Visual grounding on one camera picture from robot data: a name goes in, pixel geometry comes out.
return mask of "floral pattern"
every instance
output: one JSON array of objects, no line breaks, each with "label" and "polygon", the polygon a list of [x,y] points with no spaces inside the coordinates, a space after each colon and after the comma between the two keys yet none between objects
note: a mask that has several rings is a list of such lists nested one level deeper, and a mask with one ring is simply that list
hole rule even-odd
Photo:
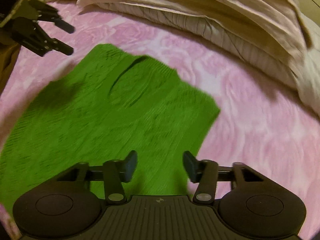
[{"label": "floral pattern", "polygon": [[[65,33],[51,23],[42,26],[75,52],[68,57],[52,51],[39,57],[22,48],[0,97],[1,145],[44,86],[71,71],[95,45],[112,43],[166,63],[216,100],[221,113],[203,142],[199,159],[212,159],[223,166],[246,163],[304,201],[307,218],[300,231],[302,239],[311,238],[319,229],[320,124],[295,92],[190,33],[97,7],[83,10],[74,3],[53,5],[76,32]],[[188,186],[191,192],[196,188],[191,183]],[[219,183],[217,196],[228,190],[227,183]]]}]

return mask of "pink bedsheet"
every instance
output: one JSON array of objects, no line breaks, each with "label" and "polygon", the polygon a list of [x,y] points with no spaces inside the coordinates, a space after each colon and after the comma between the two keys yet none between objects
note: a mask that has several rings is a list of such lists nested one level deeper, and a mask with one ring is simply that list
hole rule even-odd
[{"label": "pink bedsheet", "polygon": [[[50,52],[41,58],[22,49],[0,97],[0,143],[29,102],[48,82],[67,73],[96,44],[112,43],[133,54],[148,54],[177,69],[180,77],[209,93],[221,113],[198,159],[220,165],[244,162],[298,195],[307,207],[300,237],[320,226],[320,125],[296,94],[237,58],[191,34],[153,25],[96,7],[54,3],[76,27],[67,34],[43,24],[51,37],[75,48],[72,56]],[[195,185],[189,185],[191,191]],[[217,196],[228,191],[219,184]]]}]

